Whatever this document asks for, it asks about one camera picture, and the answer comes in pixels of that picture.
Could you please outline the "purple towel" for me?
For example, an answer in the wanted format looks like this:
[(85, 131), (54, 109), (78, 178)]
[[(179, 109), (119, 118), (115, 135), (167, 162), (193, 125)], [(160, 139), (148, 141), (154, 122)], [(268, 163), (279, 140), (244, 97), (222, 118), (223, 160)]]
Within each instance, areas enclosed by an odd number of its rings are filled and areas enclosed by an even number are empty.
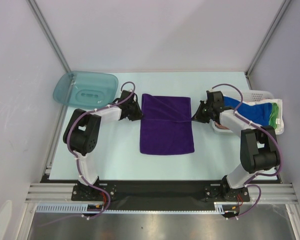
[(191, 98), (142, 95), (139, 150), (145, 155), (172, 156), (195, 152)]

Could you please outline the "blue towel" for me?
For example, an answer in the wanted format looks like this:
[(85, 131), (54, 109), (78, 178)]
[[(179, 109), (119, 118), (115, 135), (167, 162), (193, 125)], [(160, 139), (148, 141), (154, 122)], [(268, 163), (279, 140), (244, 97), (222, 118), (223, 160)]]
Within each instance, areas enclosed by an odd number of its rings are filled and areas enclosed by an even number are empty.
[(272, 111), (272, 103), (257, 103), (249, 105), (242, 103), (237, 112), (250, 121), (262, 126), (269, 126), (269, 117)]

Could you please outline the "green microfibre towel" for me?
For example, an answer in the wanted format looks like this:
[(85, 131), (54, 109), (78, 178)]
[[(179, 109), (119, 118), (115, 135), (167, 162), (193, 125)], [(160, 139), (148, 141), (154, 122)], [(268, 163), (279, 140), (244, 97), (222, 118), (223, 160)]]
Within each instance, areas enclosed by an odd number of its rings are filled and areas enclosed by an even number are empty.
[(279, 117), (279, 111), (280, 111), (280, 108), (279, 108), (278, 104), (273, 102), (272, 103), (272, 110), (271, 110), (271, 113), (269, 115), (268, 124), (271, 127), (273, 127), (274, 129), (277, 128), (277, 119)]

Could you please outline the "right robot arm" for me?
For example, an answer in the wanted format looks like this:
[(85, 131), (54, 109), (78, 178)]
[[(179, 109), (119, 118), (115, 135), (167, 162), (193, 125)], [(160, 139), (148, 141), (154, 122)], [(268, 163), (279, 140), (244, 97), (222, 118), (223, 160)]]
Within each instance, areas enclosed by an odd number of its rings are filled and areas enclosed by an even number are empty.
[(283, 154), (275, 129), (261, 126), (238, 112), (237, 107), (227, 106), (221, 91), (207, 91), (192, 120), (200, 123), (214, 121), (240, 137), (240, 164), (225, 176), (226, 185), (220, 195), (226, 201), (238, 196), (238, 189), (245, 187), (257, 176), (273, 177), (282, 170)]

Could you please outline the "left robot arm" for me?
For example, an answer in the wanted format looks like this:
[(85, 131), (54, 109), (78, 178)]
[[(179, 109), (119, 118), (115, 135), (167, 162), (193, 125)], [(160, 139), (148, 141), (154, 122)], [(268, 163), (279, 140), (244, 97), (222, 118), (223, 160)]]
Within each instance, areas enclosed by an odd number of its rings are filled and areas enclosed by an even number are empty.
[(74, 156), (78, 170), (78, 181), (85, 185), (82, 194), (89, 200), (100, 195), (99, 179), (94, 161), (88, 157), (97, 146), (101, 126), (127, 118), (138, 121), (143, 118), (138, 96), (133, 91), (123, 90), (114, 102), (100, 108), (85, 111), (75, 109), (63, 134), (63, 142)]

